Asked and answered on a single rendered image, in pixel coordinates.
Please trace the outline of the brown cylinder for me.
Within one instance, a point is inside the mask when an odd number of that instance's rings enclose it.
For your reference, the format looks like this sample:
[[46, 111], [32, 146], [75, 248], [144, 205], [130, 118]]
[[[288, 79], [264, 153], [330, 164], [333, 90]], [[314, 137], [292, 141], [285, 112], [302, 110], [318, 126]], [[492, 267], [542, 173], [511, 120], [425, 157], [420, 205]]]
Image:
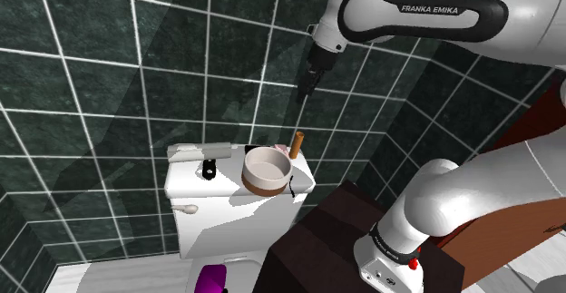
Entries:
[[300, 147], [301, 144], [304, 140], [305, 134], [303, 132], [300, 131], [296, 131], [295, 135], [293, 137], [292, 143], [291, 143], [291, 147], [289, 150], [289, 158], [291, 160], [295, 160], [298, 157], [299, 151], [300, 151]]

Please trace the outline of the small black object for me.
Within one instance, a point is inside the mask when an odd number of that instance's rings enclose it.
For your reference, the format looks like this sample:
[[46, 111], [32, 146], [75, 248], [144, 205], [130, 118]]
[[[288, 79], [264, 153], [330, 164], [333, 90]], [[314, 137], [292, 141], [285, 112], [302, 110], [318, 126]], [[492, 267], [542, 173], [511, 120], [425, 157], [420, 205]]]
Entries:
[[202, 162], [202, 178], [206, 181], [211, 181], [216, 177], [216, 160], [215, 159], [207, 159]]

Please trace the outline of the white bowl with brown base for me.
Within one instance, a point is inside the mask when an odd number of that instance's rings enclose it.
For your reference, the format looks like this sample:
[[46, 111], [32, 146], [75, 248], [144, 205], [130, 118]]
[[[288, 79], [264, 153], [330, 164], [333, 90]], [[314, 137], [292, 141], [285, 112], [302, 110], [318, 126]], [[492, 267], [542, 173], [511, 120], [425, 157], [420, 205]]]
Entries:
[[244, 187], [253, 194], [271, 197], [288, 186], [292, 171], [292, 162], [283, 151], [257, 147], [245, 154], [241, 179]]

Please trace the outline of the grey white rolled towel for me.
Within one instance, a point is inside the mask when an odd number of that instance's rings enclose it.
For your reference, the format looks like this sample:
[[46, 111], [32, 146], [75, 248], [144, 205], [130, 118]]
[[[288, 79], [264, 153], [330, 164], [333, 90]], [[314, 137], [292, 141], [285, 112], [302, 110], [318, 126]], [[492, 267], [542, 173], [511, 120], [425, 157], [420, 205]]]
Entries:
[[167, 157], [169, 163], [226, 159], [231, 157], [231, 144], [229, 142], [173, 144], [167, 148]]

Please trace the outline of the dark robot stand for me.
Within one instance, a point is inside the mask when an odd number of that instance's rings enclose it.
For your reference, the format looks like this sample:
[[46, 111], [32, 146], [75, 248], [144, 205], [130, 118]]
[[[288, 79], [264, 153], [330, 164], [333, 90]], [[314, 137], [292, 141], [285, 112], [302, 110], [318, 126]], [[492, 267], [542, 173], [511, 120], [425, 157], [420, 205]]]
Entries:
[[377, 293], [359, 276], [355, 241], [395, 202], [345, 181], [268, 250], [252, 293]]

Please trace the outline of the white toilet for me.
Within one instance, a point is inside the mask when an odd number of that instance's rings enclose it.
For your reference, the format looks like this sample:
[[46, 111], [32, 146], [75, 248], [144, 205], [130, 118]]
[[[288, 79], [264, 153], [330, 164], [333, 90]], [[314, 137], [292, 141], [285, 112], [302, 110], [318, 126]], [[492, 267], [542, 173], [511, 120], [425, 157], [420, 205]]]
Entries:
[[252, 293], [269, 247], [290, 229], [315, 189], [307, 160], [299, 154], [290, 159], [295, 198], [288, 186], [276, 196], [253, 194], [241, 179], [244, 146], [231, 144], [231, 157], [216, 160], [211, 181], [202, 178], [203, 161], [169, 163], [164, 189], [174, 212], [180, 257], [191, 263], [186, 293], [194, 293], [204, 266], [217, 264], [227, 267], [228, 293]]

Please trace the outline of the purple rounded object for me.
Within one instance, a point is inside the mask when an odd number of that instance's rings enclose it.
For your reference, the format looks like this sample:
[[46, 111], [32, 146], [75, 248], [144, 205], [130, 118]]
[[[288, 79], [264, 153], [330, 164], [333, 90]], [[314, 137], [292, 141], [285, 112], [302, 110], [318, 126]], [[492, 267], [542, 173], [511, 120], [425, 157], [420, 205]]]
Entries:
[[228, 293], [227, 267], [223, 264], [204, 266], [197, 278], [194, 293]]

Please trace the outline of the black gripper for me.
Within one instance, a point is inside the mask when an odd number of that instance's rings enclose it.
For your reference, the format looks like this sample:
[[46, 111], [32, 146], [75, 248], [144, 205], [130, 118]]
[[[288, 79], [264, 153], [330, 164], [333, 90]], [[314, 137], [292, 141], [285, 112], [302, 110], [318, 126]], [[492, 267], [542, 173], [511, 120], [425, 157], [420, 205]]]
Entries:
[[337, 60], [337, 53], [313, 43], [307, 57], [308, 68], [298, 80], [297, 103], [303, 103], [308, 95], [312, 95], [324, 73], [330, 71]]

